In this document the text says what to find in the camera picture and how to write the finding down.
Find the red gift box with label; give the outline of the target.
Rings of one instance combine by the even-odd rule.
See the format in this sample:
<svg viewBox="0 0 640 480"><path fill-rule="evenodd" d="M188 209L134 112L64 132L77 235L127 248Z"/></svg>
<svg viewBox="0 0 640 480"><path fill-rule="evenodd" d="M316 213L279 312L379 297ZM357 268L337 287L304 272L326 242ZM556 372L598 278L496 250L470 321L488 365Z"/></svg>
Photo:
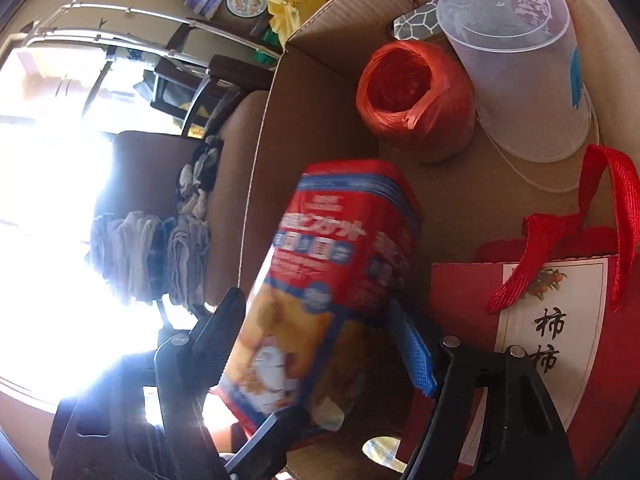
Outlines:
<svg viewBox="0 0 640 480"><path fill-rule="evenodd" d="M639 176L624 153L590 145L582 160L574 214L533 214L523 237L490 243L469 276L451 263L432 269L431 302L406 305L445 334L487 351L522 347L554 403L570 444L570 424L582 404L599 352L603 319L639 292ZM399 443L406 468L433 403L414 387ZM480 432L465 442L456 479L470 476Z"/></svg>

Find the red biscuit package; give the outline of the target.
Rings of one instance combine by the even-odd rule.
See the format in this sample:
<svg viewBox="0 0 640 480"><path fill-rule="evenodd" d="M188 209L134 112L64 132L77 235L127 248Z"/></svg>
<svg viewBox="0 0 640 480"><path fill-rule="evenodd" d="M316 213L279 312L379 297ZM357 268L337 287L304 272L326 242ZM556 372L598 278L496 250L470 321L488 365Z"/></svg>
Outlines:
<svg viewBox="0 0 640 480"><path fill-rule="evenodd" d="M300 406L336 431L364 389L367 339L405 285L422 212L382 159L310 165L300 176L214 391L247 434Z"/></svg>

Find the brown cardboard box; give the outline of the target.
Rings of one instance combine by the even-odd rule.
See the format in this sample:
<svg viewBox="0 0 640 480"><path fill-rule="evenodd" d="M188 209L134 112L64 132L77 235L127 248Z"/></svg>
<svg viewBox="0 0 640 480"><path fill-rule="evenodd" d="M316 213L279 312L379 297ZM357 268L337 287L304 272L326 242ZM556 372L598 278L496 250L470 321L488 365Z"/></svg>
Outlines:
<svg viewBox="0 0 640 480"><path fill-rule="evenodd" d="M409 285L418 304L430 292L431 264L486 276L477 248L510 240L529 214L571 214L575 191L538 191L516 176L483 131L459 155L435 165L378 143L356 110L357 80L387 44L393 18L428 0L331 0L285 47L268 96L254 159L241 249L240 282L250 286L306 167L382 158L408 179L423 213ZM582 56L582 76L609 148L639 156L639 51L608 0L565 0ZM639 474L639 293L603 319L599 352L570 424L582 479Z"/></svg>

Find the brown upholstered chair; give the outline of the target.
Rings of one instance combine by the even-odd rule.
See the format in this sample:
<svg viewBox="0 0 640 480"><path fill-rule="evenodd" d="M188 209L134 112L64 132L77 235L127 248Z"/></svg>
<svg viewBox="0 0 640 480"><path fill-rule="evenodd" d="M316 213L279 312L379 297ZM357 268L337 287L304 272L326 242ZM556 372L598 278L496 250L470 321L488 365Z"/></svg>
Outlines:
<svg viewBox="0 0 640 480"><path fill-rule="evenodd" d="M115 136L111 177L96 202L97 214L117 218L141 210L162 219L192 214L205 222L203 287L209 304L239 284L250 176L273 72L214 56L186 111L187 122L219 81L229 87L206 119L203 139L142 131Z"/></svg>

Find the orange twine ball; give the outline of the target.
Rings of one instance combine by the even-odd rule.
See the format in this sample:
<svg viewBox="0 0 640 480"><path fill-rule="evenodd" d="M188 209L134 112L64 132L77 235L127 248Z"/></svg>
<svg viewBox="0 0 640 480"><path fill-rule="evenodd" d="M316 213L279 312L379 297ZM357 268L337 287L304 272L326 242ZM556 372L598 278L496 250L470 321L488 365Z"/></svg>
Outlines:
<svg viewBox="0 0 640 480"><path fill-rule="evenodd" d="M373 52L356 107L378 139L427 164L465 150L475 128L474 89L462 65L436 44L416 40Z"/></svg>

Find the clear plastic bucket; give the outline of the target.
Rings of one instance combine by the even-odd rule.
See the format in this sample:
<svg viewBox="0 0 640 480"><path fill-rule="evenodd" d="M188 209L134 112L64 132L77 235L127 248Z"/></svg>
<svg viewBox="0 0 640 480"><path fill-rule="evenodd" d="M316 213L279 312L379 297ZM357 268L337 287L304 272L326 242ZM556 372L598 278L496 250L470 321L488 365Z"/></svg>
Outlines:
<svg viewBox="0 0 640 480"><path fill-rule="evenodd" d="M565 0L438 0L436 18L499 148L541 164L580 149L591 113Z"/></svg>

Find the round cookie tin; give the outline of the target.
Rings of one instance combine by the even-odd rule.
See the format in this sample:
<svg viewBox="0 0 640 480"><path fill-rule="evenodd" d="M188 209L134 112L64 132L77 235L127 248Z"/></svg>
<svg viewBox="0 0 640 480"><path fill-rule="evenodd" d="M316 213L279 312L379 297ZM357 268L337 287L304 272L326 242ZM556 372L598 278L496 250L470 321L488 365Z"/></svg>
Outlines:
<svg viewBox="0 0 640 480"><path fill-rule="evenodd" d="M227 10L236 18L252 20L268 9L268 0L226 0Z"/></svg>

